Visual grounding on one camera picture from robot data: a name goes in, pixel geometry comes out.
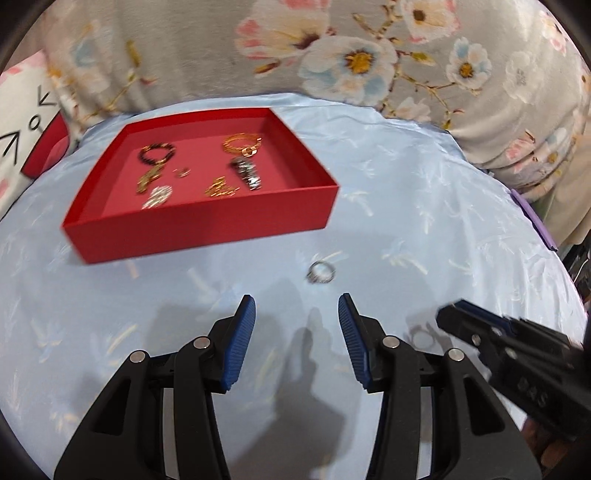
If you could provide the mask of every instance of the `gold ring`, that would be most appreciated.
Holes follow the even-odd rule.
[[[235,147],[232,145],[237,140],[246,140],[254,142],[253,145],[246,145],[243,147]],[[222,142],[224,152],[232,154],[242,154],[245,157],[252,157],[256,151],[261,148],[262,138],[258,134],[235,134],[230,135],[227,139]]]

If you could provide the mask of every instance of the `metal screw head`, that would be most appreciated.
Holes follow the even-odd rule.
[[[517,359],[517,354],[515,353],[515,350],[513,350],[512,348],[505,348],[505,353],[513,360]]]
[[[142,350],[136,350],[134,353],[132,353],[129,356],[129,360],[135,364],[140,364],[141,362],[143,362],[145,360],[145,358],[146,358],[146,354]]]
[[[461,362],[462,360],[464,360],[464,357],[466,356],[464,355],[464,352],[462,352],[459,348],[452,348],[448,351],[447,354],[449,355],[449,358],[451,358],[455,362]]]
[[[193,346],[195,348],[199,348],[200,350],[207,348],[211,344],[212,344],[211,341],[207,337],[197,337],[195,339],[195,341],[193,342]]]
[[[398,348],[400,346],[400,340],[398,340],[395,336],[388,335],[384,337],[382,344],[386,348]]]

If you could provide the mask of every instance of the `gray floral fabric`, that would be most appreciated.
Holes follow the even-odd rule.
[[[530,201],[589,110],[589,70],[537,0],[57,0],[43,30],[79,134],[120,112],[301,92],[439,125]]]

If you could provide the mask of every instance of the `open red tray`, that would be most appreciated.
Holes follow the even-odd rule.
[[[262,137],[254,160],[262,186],[250,191],[222,149],[232,134]],[[162,176],[137,194],[149,167],[138,159],[145,145],[167,142],[176,154]],[[184,178],[176,168],[190,168]],[[232,197],[209,197],[214,179],[240,187]],[[157,186],[173,188],[161,206],[142,210]],[[83,183],[63,222],[89,263],[183,248],[324,228],[338,185],[314,155],[268,108],[181,113],[126,125]]]

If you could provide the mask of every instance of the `jewelry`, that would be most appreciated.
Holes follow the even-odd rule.
[[[245,157],[233,158],[230,165],[236,169],[238,175],[250,190],[261,188],[261,178],[256,171],[256,166],[252,160]]]
[[[306,278],[310,283],[329,283],[334,280],[336,268],[324,260],[312,263]]]
[[[161,170],[164,168],[164,164],[161,163],[160,165],[155,165],[151,169],[149,169],[146,173],[144,173],[138,180],[138,187],[136,188],[137,193],[145,193],[148,190],[148,185],[152,183],[154,180],[159,179],[162,174]]]
[[[232,197],[240,187],[228,187],[226,186],[226,177],[218,177],[213,181],[213,184],[205,190],[205,195],[210,197],[221,197],[223,195],[229,195]]]
[[[146,157],[146,153],[148,153],[150,150],[156,150],[157,148],[165,148],[166,150],[168,150],[168,153],[163,158],[161,158],[159,160]],[[176,151],[177,151],[177,149],[173,144],[153,143],[151,145],[147,145],[146,147],[142,148],[139,151],[138,158],[143,163],[148,164],[148,165],[152,165],[152,166],[162,165],[162,164],[165,164],[168,160],[170,160],[174,156]]]
[[[246,147],[234,147],[232,145],[233,142],[237,140],[250,140],[254,142],[253,145],[248,145]],[[230,135],[227,139],[222,142],[222,147],[224,152],[226,153],[233,153],[233,154],[242,154],[245,157],[252,157],[259,148],[261,148],[262,138],[259,137],[257,134],[235,134]]]
[[[187,168],[187,167],[185,167],[185,168],[181,168],[180,170],[179,170],[179,169],[177,169],[177,168],[175,168],[175,169],[173,170],[173,173],[176,173],[176,175],[175,175],[175,176],[176,176],[178,179],[182,179],[182,178],[186,177],[187,175],[189,175],[189,174],[191,173],[191,169],[190,169],[190,168]]]
[[[150,193],[150,198],[142,205],[142,210],[162,205],[172,195],[173,188],[165,185],[163,187],[154,187]]]

